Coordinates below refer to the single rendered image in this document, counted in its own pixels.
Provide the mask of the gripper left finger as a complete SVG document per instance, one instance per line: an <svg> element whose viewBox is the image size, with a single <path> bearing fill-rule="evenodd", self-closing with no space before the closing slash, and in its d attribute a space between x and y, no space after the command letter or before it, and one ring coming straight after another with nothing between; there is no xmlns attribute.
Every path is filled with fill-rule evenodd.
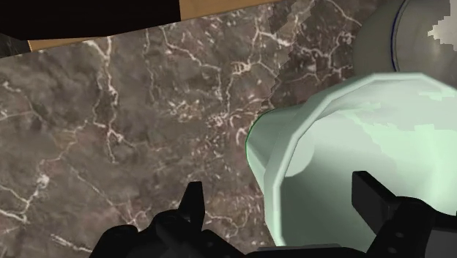
<svg viewBox="0 0 457 258"><path fill-rule="evenodd" d="M202 182L187 184L177 209L158 213L143 230L124 224L106 230L89 258L247 258L213 231L202 229Z"/></svg>

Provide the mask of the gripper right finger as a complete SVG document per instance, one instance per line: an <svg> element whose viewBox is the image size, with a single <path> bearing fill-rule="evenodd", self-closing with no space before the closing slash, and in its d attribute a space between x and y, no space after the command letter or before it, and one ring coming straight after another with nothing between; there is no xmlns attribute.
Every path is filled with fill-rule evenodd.
<svg viewBox="0 0 457 258"><path fill-rule="evenodd" d="M366 171L352 173L352 206L376 235L366 258L457 258L457 215L396 196Z"/></svg>

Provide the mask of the pale green cup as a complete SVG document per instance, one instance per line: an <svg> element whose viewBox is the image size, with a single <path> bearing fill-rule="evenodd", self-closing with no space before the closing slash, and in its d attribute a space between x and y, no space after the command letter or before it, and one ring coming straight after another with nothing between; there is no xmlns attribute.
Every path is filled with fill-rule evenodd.
<svg viewBox="0 0 457 258"><path fill-rule="evenodd" d="M457 89L421 73L350 78L262 114L245 142L277 246L366 250L374 233L352 206L352 173L457 213Z"/></svg>

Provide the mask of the white bowl with blue rim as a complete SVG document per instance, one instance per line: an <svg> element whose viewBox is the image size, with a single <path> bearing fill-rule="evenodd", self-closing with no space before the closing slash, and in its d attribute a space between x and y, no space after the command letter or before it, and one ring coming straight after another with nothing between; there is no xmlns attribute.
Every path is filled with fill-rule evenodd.
<svg viewBox="0 0 457 258"><path fill-rule="evenodd" d="M356 75L423 73L457 89L457 0L388 0L354 41Z"/></svg>

